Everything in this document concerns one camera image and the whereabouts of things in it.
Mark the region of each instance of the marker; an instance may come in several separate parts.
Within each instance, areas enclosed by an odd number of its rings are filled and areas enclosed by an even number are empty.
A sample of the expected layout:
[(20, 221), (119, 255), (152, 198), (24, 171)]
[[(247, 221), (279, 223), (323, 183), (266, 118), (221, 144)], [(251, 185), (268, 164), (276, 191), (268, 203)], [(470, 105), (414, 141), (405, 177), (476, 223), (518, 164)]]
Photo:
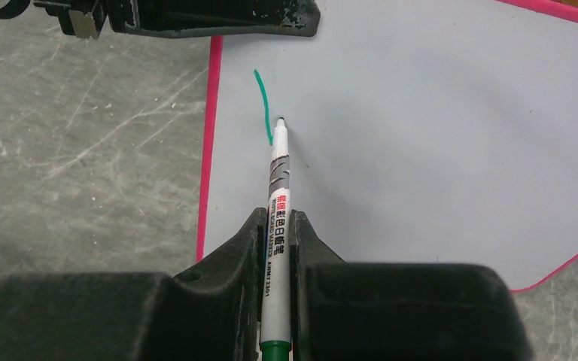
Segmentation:
[(267, 243), (260, 349), (263, 361), (288, 361), (291, 349), (291, 289), (289, 284), (289, 146), (284, 119), (273, 129), (269, 169)]

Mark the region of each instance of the green marker line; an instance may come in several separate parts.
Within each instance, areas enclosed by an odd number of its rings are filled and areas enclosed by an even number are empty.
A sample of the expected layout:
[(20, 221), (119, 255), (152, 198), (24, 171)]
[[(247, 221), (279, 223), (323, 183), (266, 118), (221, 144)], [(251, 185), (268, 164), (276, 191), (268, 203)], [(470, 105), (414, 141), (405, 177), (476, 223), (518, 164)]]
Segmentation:
[(273, 134), (271, 133), (271, 125), (269, 124), (269, 100), (267, 100), (267, 91), (265, 90), (265, 84), (263, 79), (260, 77), (260, 73), (257, 69), (254, 69), (254, 76), (260, 87), (260, 93), (263, 95), (263, 104), (265, 106), (265, 127), (267, 128), (267, 138), (269, 139), (269, 145), (273, 144)]

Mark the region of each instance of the concrete floor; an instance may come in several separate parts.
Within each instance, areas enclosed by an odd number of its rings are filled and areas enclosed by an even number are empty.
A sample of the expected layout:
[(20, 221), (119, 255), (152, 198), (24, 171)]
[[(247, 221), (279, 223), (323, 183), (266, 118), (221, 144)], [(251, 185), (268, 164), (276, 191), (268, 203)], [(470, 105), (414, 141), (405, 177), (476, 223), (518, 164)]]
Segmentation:
[[(208, 39), (0, 21), (0, 274), (194, 261)], [(578, 261), (518, 294), (538, 360), (578, 360)]]

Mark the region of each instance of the white surface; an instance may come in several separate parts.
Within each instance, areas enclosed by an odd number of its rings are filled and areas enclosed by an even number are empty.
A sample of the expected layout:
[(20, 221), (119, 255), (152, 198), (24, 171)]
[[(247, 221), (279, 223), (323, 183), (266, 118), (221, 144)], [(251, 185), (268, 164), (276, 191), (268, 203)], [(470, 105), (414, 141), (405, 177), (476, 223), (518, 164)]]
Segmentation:
[(292, 207), (344, 259), (474, 262), (522, 288), (578, 253), (578, 24), (482, 0), (320, 7), (313, 39), (225, 38), (205, 254), (266, 202), (255, 68)]

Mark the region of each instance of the pink board edge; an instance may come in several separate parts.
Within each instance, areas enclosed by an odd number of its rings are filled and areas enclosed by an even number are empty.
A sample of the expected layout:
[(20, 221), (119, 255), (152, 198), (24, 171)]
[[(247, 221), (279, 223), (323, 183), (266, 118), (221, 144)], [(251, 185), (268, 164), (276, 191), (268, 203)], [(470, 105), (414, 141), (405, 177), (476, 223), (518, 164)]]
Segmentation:
[(205, 135), (202, 140), (202, 162), (200, 166), (200, 200), (198, 206), (198, 235), (196, 238), (196, 262), (205, 252), (205, 228), (207, 226), (207, 202), (209, 200), (209, 176), (211, 174), (211, 154), (214, 149), (216, 109), (218, 107), (218, 84), (221, 80), (223, 59), (223, 37), (212, 36), (209, 45), (209, 70), (207, 79), (207, 99), (205, 100)]
[[(538, 2), (552, 2), (552, 0), (498, 0), (506, 2), (512, 5), (520, 5), (527, 3), (538, 3)], [(196, 261), (200, 261), (204, 257), (205, 252), (205, 228), (207, 225), (207, 204), (209, 198), (209, 176), (211, 174), (211, 155), (214, 148), (214, 130), (216, 124), (216, 109), (218, 107), (218, 85), (221, 78), (221, 63), (223, 57), (223, 37), (214, 36), (211, 38), (211, 45), (209, 48), (209, 70), (208, 70), (208, 82), (207, 82), (207, 100), (205, 106), (205, 135), (202, 143), (202, 165), (200, 171), (200, 200), (199, 200), (199, 210), (198, 210), (198, 235), (196, 239)], [(560, 265), (554, 271), (550, 272), (542, 280), (536, 282), (535, 284), (517, 289), (511, 290), (514, 293), (520, 293), (532, 290), (554, 275), (558, 274), (564, 268), (569, 266), (572, 262), (578, 260), (578, 254), (573, 256), (564, 264)]]
[(560, 4), (558, 2), (554, 2), (553, 0), (498, 0), (498, 1), (578, 23), (578, 8), (575, 8), (570, 5)]

